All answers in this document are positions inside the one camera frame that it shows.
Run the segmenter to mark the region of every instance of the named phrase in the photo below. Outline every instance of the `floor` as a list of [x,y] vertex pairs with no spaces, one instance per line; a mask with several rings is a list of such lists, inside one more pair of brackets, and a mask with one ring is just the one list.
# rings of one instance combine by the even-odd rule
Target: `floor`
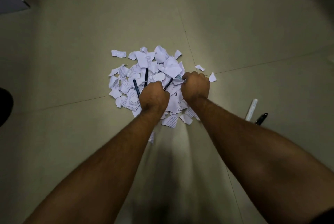
[[[179,49],[214,72],[209,98],[281,133],[334,170],[334,0],[26,0],[0,16],[0,222],[21,223],[80,162],[132,119],[108,96],[128,53]],[[265,223],[203,126],[157,125],[116,223]]]

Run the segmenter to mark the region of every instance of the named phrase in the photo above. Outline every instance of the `hand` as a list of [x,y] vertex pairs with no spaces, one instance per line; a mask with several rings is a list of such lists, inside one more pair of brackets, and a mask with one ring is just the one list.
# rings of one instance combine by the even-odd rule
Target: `hand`
[[210,90],[209,78],[204,74],[197,72],[186,72],[182,79],[185,80],[181,85],[183,98],[187,103],[194,102],[198,98],[208,98]]
[[139,101],[143,111],[154,110],[162,116],[169,102],[169,92],[164,91],[161,81],[151,82],[143,89]]

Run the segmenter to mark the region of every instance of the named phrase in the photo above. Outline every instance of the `dark object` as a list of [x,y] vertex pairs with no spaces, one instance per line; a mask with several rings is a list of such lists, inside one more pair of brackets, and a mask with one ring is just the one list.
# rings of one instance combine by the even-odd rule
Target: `dark object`
[[0,99],[0,126],[2,126],[12,112],[14,101],[10,92],[3,88],[0,88]]
[[146,68],[146,72],[145,72],[145,81],[144,81],[144,87],[147,86],[147,76],[148,76],[148,68]]
[[320,214],[311,221],[311,224],[330,224],[330,223],[334,223],[334,208],[329,209],[328,211]]
[[267,116],[268,116],[268,113],[263,113],[263,114],[262,114],[256,121],[255,121],[255,124],[256,124],[256,125],[261,125]]
[[169,82],[168,82],[167,85],[164,87],[164,90],[166,90],[166,89],[169,87],[169,85],[170,85],[170,83],[172,83],[172,81],[173,81],[173,78],[170,78]]
[[137,85],[137,82],[136,82],[135,79],[133,80],[133,83],[135,84],[135,90],[136,90],[138,98],[139,98],[140,92],[139,92],[139,88],[138,88],[138,85]]

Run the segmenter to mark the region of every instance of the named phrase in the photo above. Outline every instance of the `black pen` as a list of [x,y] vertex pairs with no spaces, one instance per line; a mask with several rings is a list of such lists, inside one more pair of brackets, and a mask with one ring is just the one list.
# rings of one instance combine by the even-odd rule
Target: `black pen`
[[148,76],[148,68],[146,68],[146,72],[145,72],[145,81],[144,81],[144,87],[147,86],[147,76]]
[[256,125],[261,125],[267,116],[268,116],[268,113],[263,113],[263,114],[262,114],[256,121],[255,121],[255,124],[256,124]]
[[135,84],[135,90],[136,90],[138,98],[139,98],[140,92],[139,92],[139,88],[138,88],[138,85],[137,85],[137,82],[136,82],[135,79],[133,80],[133,83]]
[[164,90],[166,90],[169,87],[169,85],[170,85],[170,83],[172,83],[172,81],[173,81],[173,78],[170,78],[169,82],[164,87]]

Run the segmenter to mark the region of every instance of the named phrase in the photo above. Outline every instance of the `forearm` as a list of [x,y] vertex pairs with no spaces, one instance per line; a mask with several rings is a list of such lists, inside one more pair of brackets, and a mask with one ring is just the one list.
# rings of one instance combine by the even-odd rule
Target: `forearm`
[[300,147],[207,99],[190,106],[267,221],[308,222],[334,205],[333,173]]
[[142,112],[66,177],[26,223],[113,223],[160,112]]

